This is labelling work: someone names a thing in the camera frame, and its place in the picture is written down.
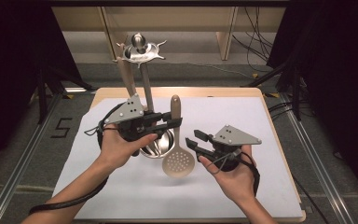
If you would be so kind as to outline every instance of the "metal bowl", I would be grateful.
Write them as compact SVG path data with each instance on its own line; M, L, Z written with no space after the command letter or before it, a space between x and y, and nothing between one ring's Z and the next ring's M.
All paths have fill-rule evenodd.
M174 136L171 129L167 130L159 139L156 139L149 146L141 148L141 153L152 159L164 158L173 148Z

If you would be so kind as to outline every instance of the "metal frame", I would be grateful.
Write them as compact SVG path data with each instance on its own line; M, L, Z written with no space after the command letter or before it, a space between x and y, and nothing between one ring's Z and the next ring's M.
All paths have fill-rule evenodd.
M39 145L39 142L43 136L43 133L46 130L46 127L48 126L49 119L51 115L54 112L54 109L56 108L58 102L61 100L62 95L56 94L53 96L52 101L49 104L48 107L48 113L43 120L42 123L37 124L36 129L34 130L34 134L31 137L31 140L28 142L27 147L24 149L24 152L22 153L19 162L17 163L16 167L14 168L13 172L10 175L10 178L4 185L1 193L0 193L0 220L2 216L4 215L8 204L10 203L11 198L13 197L16 187L21 181L21 178L23 174L26 171L26 168L28 167L29 162L31 161L31 158L34 155L35 149Z
M299 4L319 0L300 1ZM287 7L290 0L10 0L9 4L51 7Z
M286 93L281 93L281 97L284 103L290 102ZM295 114L292 111L288 112L288 117L308 156L308 159L310 160L310 164L312 165L315 174L321 182L322 188L324 189L324 193L327 196L329 202L331 203L334 212L336 213L339 223L354 223L347 205L339 194L337 187L335 186L330 175L324 168L324 164L322 163L315 147L310 141L310 138L308 137L308 134L302 125L302 122L296 118Z

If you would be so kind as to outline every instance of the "black strap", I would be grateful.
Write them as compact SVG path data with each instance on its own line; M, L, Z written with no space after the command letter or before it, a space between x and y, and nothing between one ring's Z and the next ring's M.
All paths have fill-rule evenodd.
M249 158L249 160L251 160L252 163L249 163L247 161L243 161L241 159L238 159L236 158L235 160L244 164L245 166L249 167L249 169L252 171L253 175L254 175L254 179L255 179L255 182L254 182L254 194L256 195L257 194L257 190L258 190L258 185L260 184L260 173L258 173L258 170L257 168L255 167L255 162L254 160L252 159L251 156L249 156L247 153L245 152L241 152L241 154L247 156Z
M94 197L96 194L98 194L101 191L101 189L103 189L103 187L105 186L105 184L107 182L107 179L108 179L108 177L92 192L90 192L82 197L73 199L68 202L63 202L63 203L45 203L45 204L40 204L40 205L34 206L30 209L29 215L31 215L35 212L62 209L62 208L71 207L71 206L74 206L74 205L77 205L80 203L84 203L88 199L90 199L90 198Z

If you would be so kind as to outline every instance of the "white slotted spoon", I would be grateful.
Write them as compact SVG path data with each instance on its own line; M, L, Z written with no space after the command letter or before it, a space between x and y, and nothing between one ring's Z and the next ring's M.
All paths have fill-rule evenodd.
M172 119L181 118L181 102L178 95L171 99L171 117ZM173 129L174 145L162 161L162 170L166 175L176 178L185 177L190 174L195 165L193 155L179 146L180 128Z

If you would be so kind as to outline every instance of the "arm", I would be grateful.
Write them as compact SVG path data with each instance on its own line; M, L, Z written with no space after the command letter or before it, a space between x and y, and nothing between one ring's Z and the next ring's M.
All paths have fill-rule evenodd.
M252 156L251 146L242 146L241 150ZM250 162L249 158L244 155L241 158ZM218 171L218 168L205 157L200 156L200 162L210 173L214 174ZM221 171L213 177L226 196L240 208L253 224L277 223L255 197L253 174L247 166L239 164L234 170L230 172Z
M106 127L112 128L114 125L110 124ZM156 138L156 134L149 134L137 141L127 142L116 130L104 131L99 157L78 178L46 203L66 202L90 193L112 172L123 166L133 152L147 146ZM83 205L81 203L68 208L36 212L24 219L22 223L71 223Z

